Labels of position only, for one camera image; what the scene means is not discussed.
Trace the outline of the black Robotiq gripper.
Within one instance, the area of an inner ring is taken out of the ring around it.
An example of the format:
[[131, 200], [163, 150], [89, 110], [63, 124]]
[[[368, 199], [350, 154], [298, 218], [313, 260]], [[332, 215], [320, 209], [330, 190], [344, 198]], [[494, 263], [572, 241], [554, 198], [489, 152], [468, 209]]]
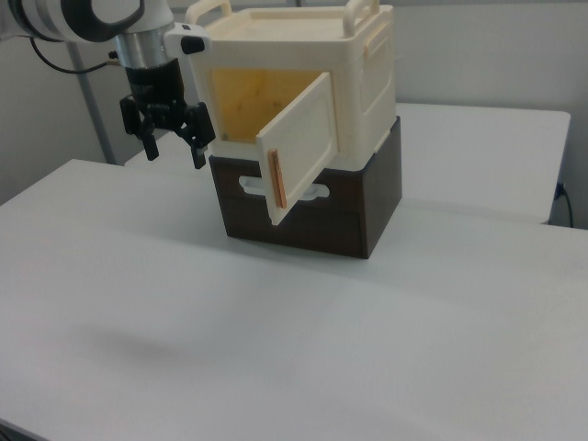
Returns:
[[131, 94], [119, 101], [124, 130], [142, 142], [149, 161], [159, 156], [154, 124], [150, 116], [141, 117], [140, 109], [149, 105], [177, 119], [175, 134], [190, 147], [194, 168], [206, 165], [205, 151], [215, 140], [215, 131], [204, 102], [186, 104], [184, 83], [178, 59], [150, 68], [126, 67]]

